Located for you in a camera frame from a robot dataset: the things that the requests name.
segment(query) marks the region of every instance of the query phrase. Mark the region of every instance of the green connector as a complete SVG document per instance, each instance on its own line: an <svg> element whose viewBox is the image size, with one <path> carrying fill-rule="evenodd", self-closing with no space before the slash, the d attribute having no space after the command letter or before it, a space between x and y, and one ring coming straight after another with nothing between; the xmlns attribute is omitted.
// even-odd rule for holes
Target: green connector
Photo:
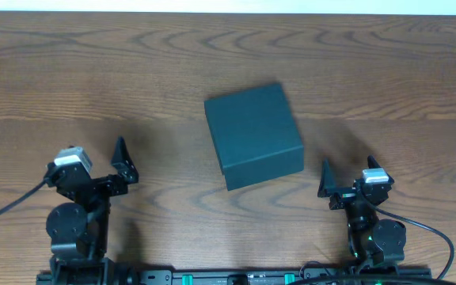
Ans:
<svg viewBox="0 0 456 285"><path fill-rule="evenodd" d="M284 284L293 283L295 281L295 274L287 273L284 275Z"/></svg>
<svg viewBox="0 0 456 285"><path fill-rule="evenodd" d="M193 285L193 275L183 275L182 285Z"/></svg>

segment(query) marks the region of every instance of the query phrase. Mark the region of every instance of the box lid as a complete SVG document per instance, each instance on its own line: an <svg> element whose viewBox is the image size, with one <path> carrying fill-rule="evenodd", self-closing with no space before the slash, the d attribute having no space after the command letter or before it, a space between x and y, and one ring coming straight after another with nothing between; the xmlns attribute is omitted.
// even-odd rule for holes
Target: box lid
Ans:
<svg viewBox="0 0 456 285"><path fill-rule="evenodd" d="M224 169L303 148L280 84L205 101L211 136Z"/></svg>

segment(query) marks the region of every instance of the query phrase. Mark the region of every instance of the wooden table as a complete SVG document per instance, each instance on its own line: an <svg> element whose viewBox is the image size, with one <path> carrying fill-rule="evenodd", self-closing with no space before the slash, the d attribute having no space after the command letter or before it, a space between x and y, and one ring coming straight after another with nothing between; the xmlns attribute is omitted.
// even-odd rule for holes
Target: wooden table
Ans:
<svg viewBox="0 0 456 285"><path fill-rule="evenodd" d="M306 169L228 192L203 101L282 82ZM456 247L456 17L0 13L0 207L69 145L93 177L123 135L141 182L112 199L108 256L185 268L300 267L350 258L344 212L316 197L374 154L395 178L382 208ZM44 188L0 217L0 284L48 269ZM408 226L404 264L437 276L446 243ZM456 257L447 275L456 281Z"/></svg>

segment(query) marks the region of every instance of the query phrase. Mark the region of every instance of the dark green box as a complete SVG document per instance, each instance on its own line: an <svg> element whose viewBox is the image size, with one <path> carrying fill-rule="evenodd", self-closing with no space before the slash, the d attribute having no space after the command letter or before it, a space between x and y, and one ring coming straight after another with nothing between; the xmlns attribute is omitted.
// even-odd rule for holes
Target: dark green box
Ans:
<svg viewBox="0 0 456 285"><path fill-rule="evenodd" d="M205 101L226 188L304 169L304 148L280 84Z"/></svg>

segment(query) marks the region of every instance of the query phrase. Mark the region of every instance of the cable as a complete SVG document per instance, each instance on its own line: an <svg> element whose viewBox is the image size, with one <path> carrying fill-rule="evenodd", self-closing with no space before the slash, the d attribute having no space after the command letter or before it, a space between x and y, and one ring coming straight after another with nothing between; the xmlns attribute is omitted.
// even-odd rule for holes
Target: cable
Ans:
<svg viewBox="0 0 456 285"><path fill-rule="evenodd" d="M45 181L41 181L35 188L31 189L29 192L25 193L21 198L16 199L12 203L9 203L8 205L4 206L0 210L0 215L5 214L7 211L11 210L13 207L17 206L19 203L22 201L28 199L32 194L34 194L36 191L40 190L45 185Z"/></svg>
<svg viewBox="0 0 456 285"><path fill-rule="evenodd" d="M304 285L312 283L331 283L338 281L371 281L376 283L392 282L405 283L406 285L456 285L456 283L441 280L441 279L425 279L424 277L408 277L399 275L339 275L339 276L323 276L311 279L303 279L289 283L288 285Z"/></svg>
<svg viewBox="0 0 456 285"><path fill-rule="evenodd" d="M371 208L372 210L377 211L383 215L387 215L391 218L401 220L402 222L408 222L408 223L410 223L414 226L418 226L424 230L431 231L432 233L439 235L441 238L443 238L446 241L446 243L448 243L448 246L450 247L450 258L448 258L448 262L446 263L446 266L444 267L441 274L439 274L439 276L437 277L437 279L442 279L447 274L448 270L450 270L451 264L453 263L453 259L455 256L455 247L453 246L453 242L451 242L450 238L447 237L445 234L441 233L440 231L438 231L434 228L431 228L430 226L424 225L421 222L416 222L416 221L411 220L410 218L404 218L404 217L401 217L400 215L395 215L395 214L392 214L387 211L379 209L378 207L373 205L367 199L367 197L365 196L365 194L363 192L361 192L361 193L362 193L362 195L361 195L362 199L365 201L365 203L367 203L367 206L369 206L369 208Z"/></svg>
<svg viewBox="0 0 456 285"><path fill-rule="evenodd" d="M326 266L323 263L321 263L319 261L315 261L315 260L307 261L306 263L304 263L304 265L301 266L300 271L298 272L298 276L304 278L304 274L303 274L304 267L307 266L308 264L318 264L321 267L323 267L326 274L328 274L329 276L332 276L332 274L330 274L330 271L326 268Z"/></svg>

